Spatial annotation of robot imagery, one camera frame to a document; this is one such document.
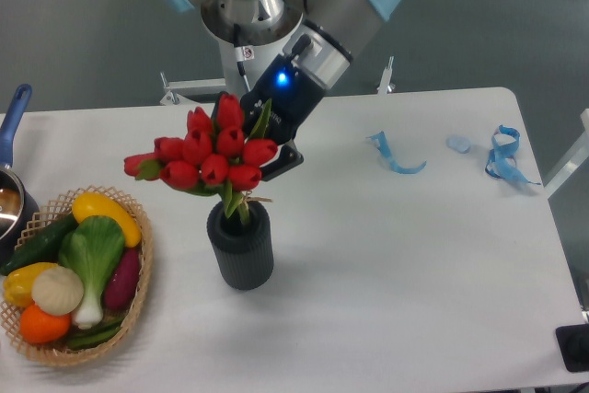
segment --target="red tulip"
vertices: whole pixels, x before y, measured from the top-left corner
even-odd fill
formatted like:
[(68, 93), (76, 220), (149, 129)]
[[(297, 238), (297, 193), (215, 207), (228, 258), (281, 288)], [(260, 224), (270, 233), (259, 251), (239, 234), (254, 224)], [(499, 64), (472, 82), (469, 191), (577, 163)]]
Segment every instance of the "red tulip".
[(216, 152), (227, 158), (239, 156), (245, 140), (243, 131), (236, 126), (223, 129), (217, 138)]
[(184, 139), (182, 157), (193, 166), (200, 166), (213, 153), (213, 142), (208, 133), (191, 131)]
[(213, 121), (200, 106), (194, 111), (188, 111), (187, 127), (189, 133), (194, 130), (202, 133), (213, 133)]
[(239, 100), (234, 95), (224, 94), (219, 98), (219, 107), (216, 120), (221, 129), (231, 126), (241, 128), (243, 126), (244, 115)]
[(211, 154), (202, 162), (201, 177), (206, 184), (221, 184), (229, 173), (229, 162), (224, 156)]
[(160, 137), (154, 140), (157, 158), (164, 163), (182, 159), (182, 146), (184, 140), (181, 138)]
[(159, 177), (168, 186), (184, 191), (199, 182), (199, 170), (183, 160), (170, 161), (160, 171)]
[[(124, 159), (125, 166), (124, 171), (125, 174), (130, 175), (131, 177), (137, 177), (139, 172), (141, 172), (141, 163), (145, 160), (156, 160), (157, 155), (155, 152), (150, 152), (148, 154), (139, 154), (137, 156), (128, 156)], [(154, 177), (149, 179), (152, 181), (154, 179), (158, 179), (158, 177)]]
[(278, 152), (278, 145), (273, 140), (249, 140), (243, 147), (243, 161), (247, 165), (260, 167), (269, 162)]
[(251, 191), (261, 180), (261, 170), (250, 165), (232, 166), (229, 168), (229, 181), (233, 185), (233, 190)]

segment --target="pot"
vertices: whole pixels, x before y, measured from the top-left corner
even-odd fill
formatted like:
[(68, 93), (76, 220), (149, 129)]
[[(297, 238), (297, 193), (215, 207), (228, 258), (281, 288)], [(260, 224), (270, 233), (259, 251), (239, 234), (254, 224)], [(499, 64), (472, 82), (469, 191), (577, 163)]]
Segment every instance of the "pot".
[(249, 203), (250, 226), (242, 231), (237, 212), (227, 220), (218, 203), (206, 223), (207, 234), (221, 275), (238, 290), (251, 290), (266, 283), (274, 269), (270, 217), (259, 202)]
[(0, 265), (10, 259), (27, 221), (39, 211), (20, 178), (11, 170), (15, 134), (31, 94), (29, 85), (17, 88), (0, 126)]

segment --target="bok choy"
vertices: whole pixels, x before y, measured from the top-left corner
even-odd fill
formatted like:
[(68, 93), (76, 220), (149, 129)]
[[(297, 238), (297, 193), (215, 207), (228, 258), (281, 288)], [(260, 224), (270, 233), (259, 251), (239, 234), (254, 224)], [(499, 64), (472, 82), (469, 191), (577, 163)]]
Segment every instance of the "bok choy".
[(100, 298), (125, 247), (121, 228), (107, 216), (90, 216), (66, 237), (59, 252), (62, 266), (74, 271), (84, 285), (84, 297), (72, 314), (80, 329), (102, 320)]

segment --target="orange tomato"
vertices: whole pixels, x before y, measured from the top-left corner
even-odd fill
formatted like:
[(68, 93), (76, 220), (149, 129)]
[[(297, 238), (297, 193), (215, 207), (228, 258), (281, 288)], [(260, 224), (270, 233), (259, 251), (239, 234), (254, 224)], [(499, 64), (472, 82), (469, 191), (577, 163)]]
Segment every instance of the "orange tomato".
[(20, 315), (20, 334), (29, 344), (44, 344), (60, 339), (70, 329), (72, 316), (55, 317), (43, 312), (36, 304)]

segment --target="blue light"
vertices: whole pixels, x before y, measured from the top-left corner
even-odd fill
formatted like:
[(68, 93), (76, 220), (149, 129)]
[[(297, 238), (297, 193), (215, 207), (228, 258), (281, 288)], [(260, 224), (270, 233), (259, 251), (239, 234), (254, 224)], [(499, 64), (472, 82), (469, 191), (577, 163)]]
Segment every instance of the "blue light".
[(276, 76), (276, 86), (278, 87), (288, 87), (289, 83), (291, 83), (290, 78), (284, 71), (281, 71)]

